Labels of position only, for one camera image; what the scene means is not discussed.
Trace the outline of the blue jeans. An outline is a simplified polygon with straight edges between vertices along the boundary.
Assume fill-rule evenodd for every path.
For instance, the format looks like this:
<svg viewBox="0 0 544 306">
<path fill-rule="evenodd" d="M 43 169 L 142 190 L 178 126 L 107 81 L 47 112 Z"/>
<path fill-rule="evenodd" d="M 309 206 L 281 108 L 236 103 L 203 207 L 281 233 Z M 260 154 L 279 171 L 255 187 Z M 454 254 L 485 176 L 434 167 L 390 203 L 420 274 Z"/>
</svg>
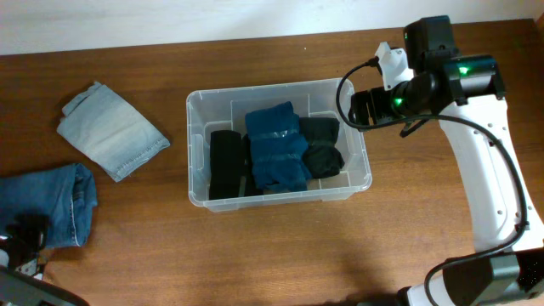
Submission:
<svg viewBox="0 0 544 306">
<path fill-rule="evenodd" d="M 13 235 L 30 216 L 45 216 L 45 247 L 82 247 L 97 205 L 94 175 L 81 163 L 2 178 L 1 235 Z"/>
</svg>

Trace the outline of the dark grey cloth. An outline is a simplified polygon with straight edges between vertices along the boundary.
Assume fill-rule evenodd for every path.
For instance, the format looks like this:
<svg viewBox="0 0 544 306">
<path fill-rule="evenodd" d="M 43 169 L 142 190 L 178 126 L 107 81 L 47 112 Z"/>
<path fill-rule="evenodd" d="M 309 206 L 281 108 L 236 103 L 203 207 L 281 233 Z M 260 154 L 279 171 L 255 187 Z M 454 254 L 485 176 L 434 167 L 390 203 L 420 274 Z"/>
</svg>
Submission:
<svg viewBox="0 0 544 306">
<path fill-rule="evenodd" d="M 308 143 L 303 162 L 313 179 L 326 179 L 338 175 L 344 160 L 336 148 L 340 123 L 330 117 L 303 117 L 299 120 L 301 134 Z"/>
</svg>

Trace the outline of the blue cloth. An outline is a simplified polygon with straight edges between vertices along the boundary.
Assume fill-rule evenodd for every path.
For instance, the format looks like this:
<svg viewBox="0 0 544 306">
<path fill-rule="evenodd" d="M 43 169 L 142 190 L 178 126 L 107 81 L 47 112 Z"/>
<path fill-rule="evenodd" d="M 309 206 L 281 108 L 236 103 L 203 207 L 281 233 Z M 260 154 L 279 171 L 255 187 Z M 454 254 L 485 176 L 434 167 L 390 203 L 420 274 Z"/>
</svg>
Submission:
<svg viewBox="0 0 544 306">
<path fill-rule="evenodd" d="M 274 192 L 307 190 L 312 175 L 303 154 L 309 145 L 292 103 L 252 111 L 246 114 L 245 124 L 256 186 Z"/>
</svg>

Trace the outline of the light grey jeans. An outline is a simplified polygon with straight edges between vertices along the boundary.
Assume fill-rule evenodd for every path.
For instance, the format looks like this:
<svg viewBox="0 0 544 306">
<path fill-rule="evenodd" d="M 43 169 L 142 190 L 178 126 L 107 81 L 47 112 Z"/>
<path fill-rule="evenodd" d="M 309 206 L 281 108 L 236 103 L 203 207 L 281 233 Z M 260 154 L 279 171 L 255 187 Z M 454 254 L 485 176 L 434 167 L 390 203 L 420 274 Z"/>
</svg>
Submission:
<svg viewBox="0 0 544 306">
<path fill-rule="evenodd" d="M 62 108 L 57 133 L 120 182 L 169 140 L 119 94 L 95 82 Z"/>
</svg>

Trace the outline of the black cloth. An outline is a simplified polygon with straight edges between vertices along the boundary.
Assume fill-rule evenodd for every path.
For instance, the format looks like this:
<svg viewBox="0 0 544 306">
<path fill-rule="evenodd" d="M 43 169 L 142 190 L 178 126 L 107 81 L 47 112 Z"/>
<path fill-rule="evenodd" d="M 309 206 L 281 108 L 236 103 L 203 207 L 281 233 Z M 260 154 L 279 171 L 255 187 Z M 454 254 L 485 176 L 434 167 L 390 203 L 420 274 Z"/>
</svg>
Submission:
<svg viewBox="0 0 544 306">
<path fill-rule="evenodd" d="M 211 133 L 209 199 L 262 196 L 252 175 L 248 135 L 230 130 Z"/>
</svg>

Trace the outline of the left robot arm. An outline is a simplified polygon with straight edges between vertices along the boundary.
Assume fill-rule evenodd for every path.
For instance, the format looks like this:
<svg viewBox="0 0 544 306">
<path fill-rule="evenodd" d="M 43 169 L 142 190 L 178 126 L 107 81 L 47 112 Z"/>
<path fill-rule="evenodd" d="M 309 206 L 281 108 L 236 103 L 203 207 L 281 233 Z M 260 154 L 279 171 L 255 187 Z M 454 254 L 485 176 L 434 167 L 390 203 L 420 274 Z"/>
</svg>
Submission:
<svg viewBox="0 0 544 306">
<path fill-rule="evenodd" d="M 20 215 L 1 238 L 1 304 L 29 306 L 88 306 L 76 294 L 42 280 L 48 217 Z"/>
</svg>

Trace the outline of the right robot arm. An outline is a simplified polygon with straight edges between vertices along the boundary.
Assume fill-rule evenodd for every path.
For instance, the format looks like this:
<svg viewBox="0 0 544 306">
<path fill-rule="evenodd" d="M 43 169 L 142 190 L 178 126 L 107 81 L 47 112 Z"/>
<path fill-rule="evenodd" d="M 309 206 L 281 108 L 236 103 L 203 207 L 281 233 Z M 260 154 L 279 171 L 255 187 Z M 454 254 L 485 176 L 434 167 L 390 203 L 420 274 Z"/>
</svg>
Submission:
<svg viewBox="0 0 544 306">
<path fill-rule="evenodd" d="M 405 45 L 382 42 L 367 65 L 383 85 L 355 93 L 343 121 L 361 132 L 398 124 L 401 136 L 435 120 L 454 152 L 470 208 L 474 253 L 448 258 L 424 282 L 379 305 L 497 305 L 543 293 L 543 223 L 525 186 L 496 60 L 463 56 L 450 19 L 420 19 Z"/>
</svg>

